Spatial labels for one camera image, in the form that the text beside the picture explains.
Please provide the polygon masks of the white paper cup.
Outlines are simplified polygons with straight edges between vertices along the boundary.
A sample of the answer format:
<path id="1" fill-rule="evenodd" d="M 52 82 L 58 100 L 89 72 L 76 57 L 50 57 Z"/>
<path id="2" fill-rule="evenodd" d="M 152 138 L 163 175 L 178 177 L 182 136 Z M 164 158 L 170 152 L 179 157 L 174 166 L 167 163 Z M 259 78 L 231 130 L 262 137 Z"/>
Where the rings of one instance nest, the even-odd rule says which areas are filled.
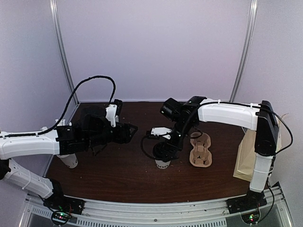
<path id="1" fill-rule="evenodd" d="M 171 161 L 162 161 L 162 160 L 155 160 L 155 164 L 159 169 L 166 169 L 169 167 Z"/>

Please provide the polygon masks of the cardboard cup carrier tray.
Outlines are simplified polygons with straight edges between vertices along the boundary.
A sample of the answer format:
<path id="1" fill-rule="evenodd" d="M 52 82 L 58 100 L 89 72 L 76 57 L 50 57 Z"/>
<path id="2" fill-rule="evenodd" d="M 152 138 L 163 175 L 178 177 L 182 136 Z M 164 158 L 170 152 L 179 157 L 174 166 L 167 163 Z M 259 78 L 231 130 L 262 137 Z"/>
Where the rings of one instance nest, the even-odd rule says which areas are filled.
<path id="1" fill-rule="evenodd" d="M 212 164 L 210 136 L 203 132 L 193 132 L 190 135 L 190 144 L 193 146 L 189 155 L 190 163 L 195 167 L 209 167 Z"/>

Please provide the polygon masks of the brown paper bag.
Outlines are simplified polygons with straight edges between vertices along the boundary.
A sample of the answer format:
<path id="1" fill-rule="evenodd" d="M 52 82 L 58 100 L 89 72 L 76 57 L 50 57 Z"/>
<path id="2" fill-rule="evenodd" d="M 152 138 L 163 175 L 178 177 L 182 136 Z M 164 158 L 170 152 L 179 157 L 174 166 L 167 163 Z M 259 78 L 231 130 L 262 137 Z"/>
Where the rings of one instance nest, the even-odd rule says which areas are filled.
<path id="1" fill-rule="evenodd" d="M 256 159 L 255 153 L 256 131 L 247 129 L 238 147 L 236 164 L 233 177 L 250 182 L 252 180 L 253 169 Z"/>

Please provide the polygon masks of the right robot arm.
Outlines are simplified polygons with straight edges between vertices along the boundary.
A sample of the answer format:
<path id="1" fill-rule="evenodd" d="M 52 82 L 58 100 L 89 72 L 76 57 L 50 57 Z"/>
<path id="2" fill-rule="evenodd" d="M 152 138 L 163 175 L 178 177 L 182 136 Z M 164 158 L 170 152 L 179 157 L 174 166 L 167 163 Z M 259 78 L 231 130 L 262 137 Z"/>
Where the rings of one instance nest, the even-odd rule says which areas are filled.
<path id="1" fill-rule="evenodd" d="M 153 156 L 158 168 L 165 169 L 183 149 L 183 140 L 191 128 L 200 122 L 218 122 L 244 127 L 256 132 L 254 151 L 256 159 L 252 180 L 243 197 L 246 208 L 254 208 L 260 201 L 276 156 L 279 126 L 271 103 L 241 104 L 194 96 L 187 102 L 173 98 L 166 100 L 160 113 L 174 122 L 174 127 L 155 127 L 151 135 L 163 137 L 163 142 L 153 147 Z"/>

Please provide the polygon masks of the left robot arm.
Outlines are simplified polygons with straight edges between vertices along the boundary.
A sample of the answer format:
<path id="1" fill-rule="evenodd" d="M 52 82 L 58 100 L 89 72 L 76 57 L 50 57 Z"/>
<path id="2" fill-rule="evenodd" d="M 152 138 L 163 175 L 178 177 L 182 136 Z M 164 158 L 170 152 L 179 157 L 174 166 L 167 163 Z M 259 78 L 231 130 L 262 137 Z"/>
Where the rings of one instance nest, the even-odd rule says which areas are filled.
<path id="1" fill-rule="evenodd" d="M 20 166 L 14 157 L 37 154 L 68 156 L 108 143 L 129 143 L 138 128 L 118 120 L 120 108 L 91 106 L 83 109 L 75 124 L 62 125 L 57 121 L 54 129 L 35 132 L 0 134 L 0 178 L 8 180 L 49 200 L 58 210 L 68 206 L 58 181 L 40 177 Z"/>

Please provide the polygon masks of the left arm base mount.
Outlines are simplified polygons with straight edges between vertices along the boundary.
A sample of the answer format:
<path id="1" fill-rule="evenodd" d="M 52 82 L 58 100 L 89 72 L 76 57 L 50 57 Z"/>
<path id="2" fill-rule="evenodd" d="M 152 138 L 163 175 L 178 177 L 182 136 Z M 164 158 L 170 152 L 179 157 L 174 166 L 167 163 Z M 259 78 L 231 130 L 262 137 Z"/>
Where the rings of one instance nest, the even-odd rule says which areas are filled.
<path id="1" fill-rule="evenodd" d="M 62 226 L 67 224 L 73 214 L 81 215 L 84 209 L 85 201 L 81 199 L 71 198 L 67 196 L 54 196 L 45 199 L 40 197 L 43 205 L 51 211 L 51 221 Z"/>

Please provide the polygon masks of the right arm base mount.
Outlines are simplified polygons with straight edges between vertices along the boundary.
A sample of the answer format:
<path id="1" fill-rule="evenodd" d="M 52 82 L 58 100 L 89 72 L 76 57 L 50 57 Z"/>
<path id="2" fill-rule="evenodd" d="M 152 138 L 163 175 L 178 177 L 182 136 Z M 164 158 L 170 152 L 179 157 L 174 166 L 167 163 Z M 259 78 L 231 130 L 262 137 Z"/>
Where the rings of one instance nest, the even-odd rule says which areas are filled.
<path id="1" fill-rule="evenodd" d="M 246 194 L 231 198 L 226 201 L 226 204 L 230 214 L 240 213 L 245 224 L 253 225 L 260 220 L 260 207 L 267 205 L 267 200 L 262 192 L 260 196 Z"/>

